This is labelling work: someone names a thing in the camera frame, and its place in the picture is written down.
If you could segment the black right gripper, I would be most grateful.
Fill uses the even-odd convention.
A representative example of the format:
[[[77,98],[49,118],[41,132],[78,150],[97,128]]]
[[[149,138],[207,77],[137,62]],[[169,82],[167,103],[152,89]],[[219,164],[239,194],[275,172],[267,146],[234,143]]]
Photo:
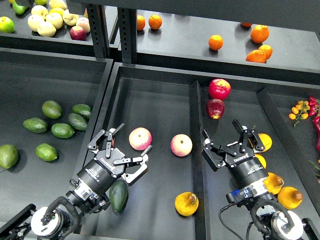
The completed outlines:
[[[213,142],[207,130],[202,131],[204,137],[202,156],[214,172],[227,166],[239,189],[257,181],[263,184],[268,174],[255,153],[263,152],[266,149],[265,145],[254,129],[248,130],[237,119],[232,120],[232,125],[239,133],[239,142],[236,141],[227,146]]]

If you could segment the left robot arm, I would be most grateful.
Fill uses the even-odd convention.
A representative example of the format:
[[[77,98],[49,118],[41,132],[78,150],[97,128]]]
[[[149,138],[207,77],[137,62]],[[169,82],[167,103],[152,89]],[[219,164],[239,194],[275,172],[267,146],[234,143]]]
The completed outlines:
[[[109,188],[122,178],[133,185],[147,171],[148,151],[138,157],[126,157],[114,146],[119,128],[102,129],[87,145],[94,157],[78,173],[78,180],[69,183],[74,190],[55,199],[48,207],[36,209],[27,205],[0,228],[2,240],[23,240],[33,232],[39,240],[63,240],[81,227],[85,214],[97,214],[110,206]]]

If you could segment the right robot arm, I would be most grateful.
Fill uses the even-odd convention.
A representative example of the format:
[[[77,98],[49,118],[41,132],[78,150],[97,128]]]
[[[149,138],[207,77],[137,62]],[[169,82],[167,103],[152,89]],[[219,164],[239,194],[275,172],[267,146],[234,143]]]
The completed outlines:
[[[282,179],[268,173],[257,157],[270,148],[272,140],[236,119],[232,124],[239,139],[225,146],[215,143],[206,130],[202,131],[202,156],[215,172],[227,167],[237,185],[236,190],[226,195],[228,204],[219,210],[218,216],[230,207],[245,206],[251,216],[246,239],[255,226],[265,240],[300,240],[303,235],[318,240],[320,233],[313,222],[293,212],[301,203],[302,194],[293,187],[282,187]]]

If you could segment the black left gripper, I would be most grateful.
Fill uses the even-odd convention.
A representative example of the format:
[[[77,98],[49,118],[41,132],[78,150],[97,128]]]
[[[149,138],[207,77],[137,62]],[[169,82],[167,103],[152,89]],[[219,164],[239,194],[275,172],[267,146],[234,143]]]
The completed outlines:
[[[77,176],[97,195],[103,195],[120,177],[132,186],[148,171],[148,152],[152,149],[152,145],[138,157],[125,157],[118,148],[112,148],[115,134],[124,125],[121,123],[117,128],[110,128],[108,131],[101,129],[87,145],[87,149],[96,155],[77,173]],[[100,151],[98,143],[105,139],[105,150]],[[138,168],[135,172],[127,173],[126,169],[132,167]]]

